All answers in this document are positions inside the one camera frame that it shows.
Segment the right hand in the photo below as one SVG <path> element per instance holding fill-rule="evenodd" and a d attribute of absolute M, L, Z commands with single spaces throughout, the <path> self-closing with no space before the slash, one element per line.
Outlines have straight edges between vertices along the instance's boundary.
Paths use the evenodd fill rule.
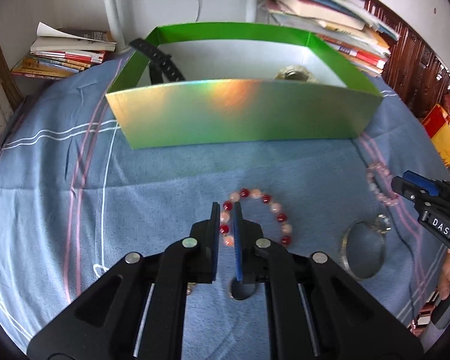
<path fill-rule="evenodd" d="M 441 300 L 446 300 L 450 295 L 450 249 L 446 251 L 444 263 L 441 268 L 437 290 Z"/>

